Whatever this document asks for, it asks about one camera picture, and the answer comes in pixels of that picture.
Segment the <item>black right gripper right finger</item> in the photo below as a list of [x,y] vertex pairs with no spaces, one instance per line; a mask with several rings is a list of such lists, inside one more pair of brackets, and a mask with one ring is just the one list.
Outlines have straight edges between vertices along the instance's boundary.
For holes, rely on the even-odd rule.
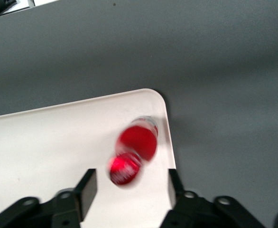
[[176,169],[168,170],[168,193],[172,209],[165,215],[163,228],[214,228],[213,204],[184,189]]

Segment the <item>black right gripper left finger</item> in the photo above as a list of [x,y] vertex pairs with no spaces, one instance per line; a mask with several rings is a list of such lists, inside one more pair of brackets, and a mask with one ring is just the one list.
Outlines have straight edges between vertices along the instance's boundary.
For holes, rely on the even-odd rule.
[[57,193],[51,227],[80,228],[96,194],[97,170],[88,169],[74,188]]

